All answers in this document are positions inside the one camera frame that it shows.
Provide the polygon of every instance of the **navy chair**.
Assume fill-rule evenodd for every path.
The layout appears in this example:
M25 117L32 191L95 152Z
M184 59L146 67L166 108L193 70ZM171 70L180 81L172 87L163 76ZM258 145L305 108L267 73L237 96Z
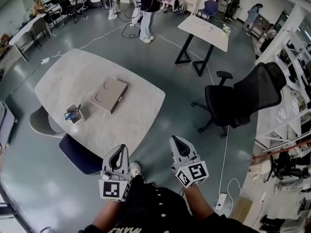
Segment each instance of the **navy chair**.
M59 143L59 149L80 172L86 175L99 174L103 159L83 147L70 135L66 134Z
M197 16L199 16L199 13L201 15L199 16L201 19L205 19L205 21L209 20L210 17L215 15L218 11L218 2L214 0L208 0L204 2L204 9L200 9L197 12Z

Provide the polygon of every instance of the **black office chair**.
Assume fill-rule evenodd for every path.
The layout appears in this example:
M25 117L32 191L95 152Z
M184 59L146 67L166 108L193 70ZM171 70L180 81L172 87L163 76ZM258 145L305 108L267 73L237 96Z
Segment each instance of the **black office chair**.
M276 106L281 103L281 89L286 85L286 79L274 63L259 63L251 73L233 87L223 86L226 79L233 79L231 73L218 71L222 78L219 85L205 87L207 106L192 102L192 107L199 106L210 112L211 120L198 132L205 131L212 122L222 127L222 137L227 136L225 126L236 128L250 122L250 116L261 109Z
M95 175L101 172L103 159L82 146L70 135L66 134L58 146L80 172L86 175Z
M58 0L59 5L62 7L62 14L72 16L73 22L77 23L75 20L77 14L82 14L82 12L77 13L78 10L80 10L83 7L83 3L77 3L72 5L69 0Z

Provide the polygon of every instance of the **white sneaker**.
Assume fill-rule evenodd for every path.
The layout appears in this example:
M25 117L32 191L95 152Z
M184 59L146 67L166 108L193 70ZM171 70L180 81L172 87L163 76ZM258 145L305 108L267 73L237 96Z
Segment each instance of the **white sneaker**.
M131 163L131 165L130 165L130 171L131 171L131 174L132 174L132 176L133 176L134 178L135 178L137 175L141 175L140 166L138 165L137 162Z
M108 17L108 20L112 20L112 19L115 19L115 18L117 18L117 17L118 17L118 15L114 14L113 16Z
M151 42L151 40L149 39L149 38L143 38L143 39L141 39L144 43L150 43Z

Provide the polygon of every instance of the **marble table top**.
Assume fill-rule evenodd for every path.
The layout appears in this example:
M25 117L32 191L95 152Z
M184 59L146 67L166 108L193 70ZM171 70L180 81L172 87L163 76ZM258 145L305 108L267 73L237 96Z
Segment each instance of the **marble table top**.
M128 84L113 114L90 102L106 77ZM75 140L100 157L125 144L132 154L153 124L165 93L135 73L97 55L71 49L41 78L35 93L51 117ZM65 121L71 104L81 104L85 121Z

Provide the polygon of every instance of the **pen holder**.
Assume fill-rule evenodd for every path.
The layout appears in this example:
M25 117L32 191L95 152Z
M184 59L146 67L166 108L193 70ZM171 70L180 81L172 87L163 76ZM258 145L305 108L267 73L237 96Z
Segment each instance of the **pen holder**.
M66 113L74 113L76 112L78 109L78 106L76 103L73 103L72 105L70 105L67 109L66 109ZM78 122L84 120L84 117L81 113L81 111L79 110L73 117L73 120L70 120L72 124L77 124Z

